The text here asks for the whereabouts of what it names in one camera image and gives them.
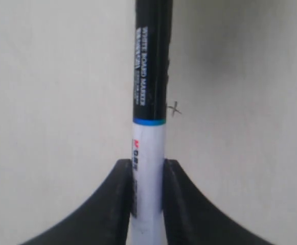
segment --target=blue stripe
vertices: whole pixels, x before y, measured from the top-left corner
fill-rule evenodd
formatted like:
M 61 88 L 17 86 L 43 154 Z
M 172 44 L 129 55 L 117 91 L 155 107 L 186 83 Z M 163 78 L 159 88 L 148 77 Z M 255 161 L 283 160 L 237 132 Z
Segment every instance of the blue stripe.
M 144 120 L 139 118 L 134 118 L 133 122 L 135 124 L 143 125 L 143 126 L 160 126 L 166 123 L 165 119 L 162 120 Z

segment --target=white wall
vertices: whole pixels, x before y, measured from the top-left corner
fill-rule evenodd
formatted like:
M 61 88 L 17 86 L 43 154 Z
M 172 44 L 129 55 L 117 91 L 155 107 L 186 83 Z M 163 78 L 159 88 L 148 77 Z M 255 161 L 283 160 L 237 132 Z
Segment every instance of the white wall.
M 0 1 L 0 244 L 61 220 L 130 157 L 133 6 Z M 297 0 L 175 0 L 170 58 L 183 115 L 167 157 L 236 221 L 297 244 Z

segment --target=black rubber piece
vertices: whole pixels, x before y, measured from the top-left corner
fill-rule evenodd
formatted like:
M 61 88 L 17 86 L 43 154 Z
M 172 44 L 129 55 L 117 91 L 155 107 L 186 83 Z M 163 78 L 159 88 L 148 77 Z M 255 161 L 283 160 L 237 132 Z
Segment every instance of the black rubber piece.
M 179 163 L 166 160 L 163 212 L 169 245 L 271 245 L 216 208 Z
M 97 191 L 74 213 L 23 245 L 121 245 L 132 203 L 132 166 L 119 160 Z

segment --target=black cross mark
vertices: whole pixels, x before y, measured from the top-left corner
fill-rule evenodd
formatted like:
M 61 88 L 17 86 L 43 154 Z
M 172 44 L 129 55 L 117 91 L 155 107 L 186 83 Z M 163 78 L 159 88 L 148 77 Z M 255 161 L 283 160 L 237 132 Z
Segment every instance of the black cross mark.
M 168 109 L 172 109 L 172 116 L 174 116 L 174 114 L 175 114 L 176 112 L 182 115 L 181 111 L 179 111 L 179 110 L 177 109 L 177 106 L 178 106 L 178 101 L 175 101 L 175 102 L 174 102 L 174 106 L 168 106 Z

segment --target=background wall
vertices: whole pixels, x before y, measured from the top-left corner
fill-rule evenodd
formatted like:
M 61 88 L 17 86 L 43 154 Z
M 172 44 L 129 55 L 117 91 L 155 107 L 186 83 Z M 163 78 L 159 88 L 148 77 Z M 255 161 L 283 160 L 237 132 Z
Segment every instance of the background wall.
M 0 0 L 0 244 L 130 157 L 134 1 Z M 219 208 L 297 244 L 297 0 L 174 2 L 167 157 Z

